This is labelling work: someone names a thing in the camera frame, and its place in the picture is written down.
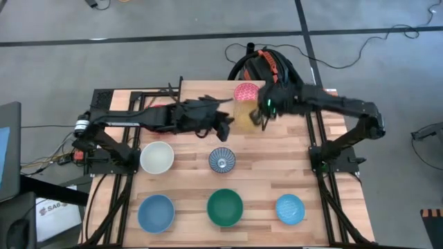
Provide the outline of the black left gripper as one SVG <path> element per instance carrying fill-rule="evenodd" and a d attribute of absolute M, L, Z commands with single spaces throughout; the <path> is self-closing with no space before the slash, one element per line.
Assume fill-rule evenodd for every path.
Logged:
<path fill-rule="evenodd" d="M 186 100 L 169 104 L 170 122 L 169 132 L 185 133 L 201 130 L 214 129 L 217 137 L 222 141 L 228 140 L 230 133 L 229 125 L 234 118 L 224 116 L 218 111 L 220 104 L 232 101 L 229 99 L 217 99 L 210 95 L 205 95 L 198 100 Z"/>

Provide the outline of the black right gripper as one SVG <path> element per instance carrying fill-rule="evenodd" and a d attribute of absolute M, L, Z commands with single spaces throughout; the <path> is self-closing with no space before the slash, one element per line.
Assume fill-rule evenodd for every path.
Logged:
<path fill-rule="evenodd" d="M 265 84 L 258 91 L 257 109 L 249 113 L 249 118 L 255 126 L 266 130 L 269 118 L 275 119 L 277 114 L 284 109 L 287 101 L 286 91 L 278 86 Z"/>

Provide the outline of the yellow bowl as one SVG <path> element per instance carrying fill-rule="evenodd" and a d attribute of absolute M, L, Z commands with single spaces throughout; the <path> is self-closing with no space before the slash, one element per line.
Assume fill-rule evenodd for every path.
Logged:
<path fill-rule="evenodd" d="M 253 124 L 250 113 L 257 108 L 256 100 L 237 100 L 234 108 L 235 126 L 244 131 L 251 133 L 258 130 L 258 126 Z"/>

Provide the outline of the blue striped pattern bowl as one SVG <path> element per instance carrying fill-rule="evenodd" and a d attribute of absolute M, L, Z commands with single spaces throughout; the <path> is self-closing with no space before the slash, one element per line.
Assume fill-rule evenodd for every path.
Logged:
<path fill-rule="evenodd" d="M 235 167 L 236 157 L 229 148 L 218 147 L 211 151 L 208 164 L 214 172 L 225 174 Z"/>

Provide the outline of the white bowl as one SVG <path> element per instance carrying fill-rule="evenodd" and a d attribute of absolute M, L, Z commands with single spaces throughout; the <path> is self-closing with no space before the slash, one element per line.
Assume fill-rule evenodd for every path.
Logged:
<path fill-rule="evenodd" d="M 141 151 L 140 165 L 149 174 L 163 174 L 174 162 L 173 148 L 163 141 L 151 142 Z"/>

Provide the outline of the green bowl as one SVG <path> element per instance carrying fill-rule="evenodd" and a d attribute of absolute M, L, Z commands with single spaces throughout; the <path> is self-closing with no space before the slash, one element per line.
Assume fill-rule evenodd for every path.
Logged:
<path fill-rule="evenodd" d="M 244 205 L 234 190 L 220 189 L 211 194 L 206 211 L 209 219 L 220 227 L 233 227 L 242 218 Z"/>

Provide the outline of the plain blue bowl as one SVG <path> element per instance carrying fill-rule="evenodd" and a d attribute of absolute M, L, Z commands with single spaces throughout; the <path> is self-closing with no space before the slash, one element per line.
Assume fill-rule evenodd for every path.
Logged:
<path fill-rule="evenodd" d="M 173 223 L 175 209 L 172 200 L 166 195 L 155 194 L 147 197 L 139 206 L 137 219 L 145 232 L 159 234 Z"/>

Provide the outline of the wooden shelf with black legs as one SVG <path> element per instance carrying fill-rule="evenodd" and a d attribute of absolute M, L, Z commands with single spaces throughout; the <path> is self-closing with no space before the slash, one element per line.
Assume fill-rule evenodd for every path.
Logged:
<path fill-rule="evenodd" d="M 265 81 L 227 81 L 227 80 L 183 80 L 181 82 L 181 101 L 186 99 L 197 99 L 209 95 L 218 100 L 230 99 L 233 100 L 220 104 L 218 110 L 230 113 L 230 116 L 235 114 L 235 106 L 237 101 L 234 99 L 235 89 L 243 83 L 251 83 L 259 88 L 264 86 Z"/>

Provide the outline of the pink patterned bowl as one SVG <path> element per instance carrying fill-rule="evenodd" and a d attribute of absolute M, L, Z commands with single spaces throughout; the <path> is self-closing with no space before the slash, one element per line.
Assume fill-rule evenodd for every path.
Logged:
<path fill-rule="evenodd" d="M 259 87 L 252 83 L 242 83 L 234 90 L 234 98 L 236 100 L 256 100 Z"/>

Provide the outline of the black perforated box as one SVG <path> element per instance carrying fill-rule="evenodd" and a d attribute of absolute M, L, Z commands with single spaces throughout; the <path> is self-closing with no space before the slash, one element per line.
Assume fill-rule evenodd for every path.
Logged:
<path fill-rule="evenodd" d="M 109 116 L 109 109 L 114 95 L 113 89 L 95 89 L 91 99 L 90 121 L 97 122 Z"/>

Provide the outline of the black power adapter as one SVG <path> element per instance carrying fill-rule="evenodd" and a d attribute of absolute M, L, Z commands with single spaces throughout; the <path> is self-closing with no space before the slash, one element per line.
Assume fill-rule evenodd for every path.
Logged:
<path fill-rule="evenodd" d="M 84 1 L 86 2 L 86 4 L 90 8 L 95 9 L 95 10 L 100 10 L 100 11 L 107 10 L 111 5 L 111 0 L 108 0 L 108 4 L 106 6 L 102 6 L 102 7 L 99 6 L 97 0 L 84 0 Z"/>

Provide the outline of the black desk beam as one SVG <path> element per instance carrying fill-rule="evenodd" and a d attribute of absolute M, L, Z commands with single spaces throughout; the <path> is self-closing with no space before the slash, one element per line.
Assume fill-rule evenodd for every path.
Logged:
<path fill-rule="evenodd" d="M 20 193 L 34 192 L 40 198 L 86 206 L 89 195 L 85 192 L 54 185 L 27 176 L 20 176 Z"/>

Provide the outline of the white cardboard box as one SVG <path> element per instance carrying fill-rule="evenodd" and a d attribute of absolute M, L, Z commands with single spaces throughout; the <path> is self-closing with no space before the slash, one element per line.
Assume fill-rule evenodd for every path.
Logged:
<path fill-rule="evenodd" d="M 37 241 L 43 242 L 82 222 L 77 205 L 50 199 L 36 199 Z"/>

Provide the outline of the black orange striped object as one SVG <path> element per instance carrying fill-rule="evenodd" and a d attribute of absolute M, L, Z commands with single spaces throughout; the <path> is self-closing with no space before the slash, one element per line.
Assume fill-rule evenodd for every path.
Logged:
<path fill-rule="evenodd" d="M 423 209 L 420 214 L 433 249 L 443 249 L 443 209 Z"/>

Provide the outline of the dark computer monitor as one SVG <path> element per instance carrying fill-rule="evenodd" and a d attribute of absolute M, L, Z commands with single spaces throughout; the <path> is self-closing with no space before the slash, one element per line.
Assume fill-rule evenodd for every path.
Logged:
<path fill-rule="evenodd" d="M 0 202 L 18 195 L 21 159 L 21 103 L 0 106 Z"/>

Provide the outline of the black computer mouse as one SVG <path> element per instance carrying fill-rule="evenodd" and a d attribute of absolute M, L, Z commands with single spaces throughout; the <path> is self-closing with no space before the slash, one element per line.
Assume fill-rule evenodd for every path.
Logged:
<path fill-rule="evenodd" d="M 18 219 L 8 228 L 6 235 L 7 249 L 26 249 L 29 240 L 29 222 Z"/>

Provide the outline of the black aluminium table frame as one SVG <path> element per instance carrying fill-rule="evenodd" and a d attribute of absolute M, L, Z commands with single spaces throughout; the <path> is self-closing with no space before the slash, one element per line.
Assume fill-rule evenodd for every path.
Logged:
<path fill-rule="evenodd" d="M 110 127 L 107 134 L 132 149 L 168 143 L 174 162 L 163 174 L 149 174 L 140 164 L 134 174 L 96 174 L 84 238 L 91 239 L 104 228 L 99 243 L 124 248 L 327 246 L 352 241 L 347 228 L 353 226 L 372 241 L 363 192 L 354 176 L 340 173 L 326 179 L 347 221 L 340 221 L 320 195 L 320 178 L 308 156 L 309 147 L 319 141 L 315 127 L 308 118 L 286 116 L 265 131 L 248 133 L 232 126 L 226 142 L 214 133 L 198 138 L 194 133 L 161 135 L 144 128 Z M 218 147 L 229 148 L 236 157 L 235 167 L 225 174 L 208 164 L 211 151 Z M 242 218 L 233 227 L 220 227 L 208 217 L 208 199 L 220 189 L 234 190 L 243 201 Z M 140 204 L 154 194 L 166 195 L 175 208 L 172 225 L 159 234 L 143 231 L 137 219 Z M 276 201 L 284 194 L 297 196 L 305 205 L 305 217 L 297 225 L 284 224 L 276 214 Z"/>

